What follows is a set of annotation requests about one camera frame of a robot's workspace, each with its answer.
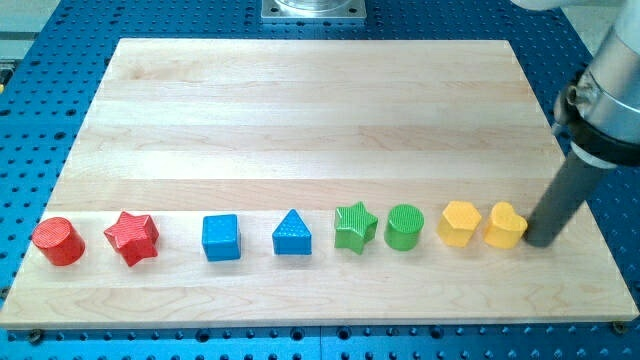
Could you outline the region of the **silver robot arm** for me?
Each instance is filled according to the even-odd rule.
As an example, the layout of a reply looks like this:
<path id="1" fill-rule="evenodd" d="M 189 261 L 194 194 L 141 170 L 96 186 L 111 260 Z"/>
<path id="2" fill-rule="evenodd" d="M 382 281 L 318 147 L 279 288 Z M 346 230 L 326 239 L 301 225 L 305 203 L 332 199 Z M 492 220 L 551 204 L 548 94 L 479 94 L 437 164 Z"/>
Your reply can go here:
<path id="1" fill-rule="evenodd" d="M 639 0 L 623 3 L 591 63 L 559 93 L 554 117 L 584 161 L 639 164 Z"/>

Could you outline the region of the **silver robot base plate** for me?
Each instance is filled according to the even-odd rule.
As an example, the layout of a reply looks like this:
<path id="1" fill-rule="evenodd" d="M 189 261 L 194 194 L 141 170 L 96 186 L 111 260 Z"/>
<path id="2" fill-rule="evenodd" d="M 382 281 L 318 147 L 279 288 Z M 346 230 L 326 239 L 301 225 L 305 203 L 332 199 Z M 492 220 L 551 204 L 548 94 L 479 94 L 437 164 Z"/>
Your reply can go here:
<path id="1" fill-rule="evenodd" d="M 262 0 L 261 18 L 290 19 L 348 19 L 367 17 L 365 0 Z"/>

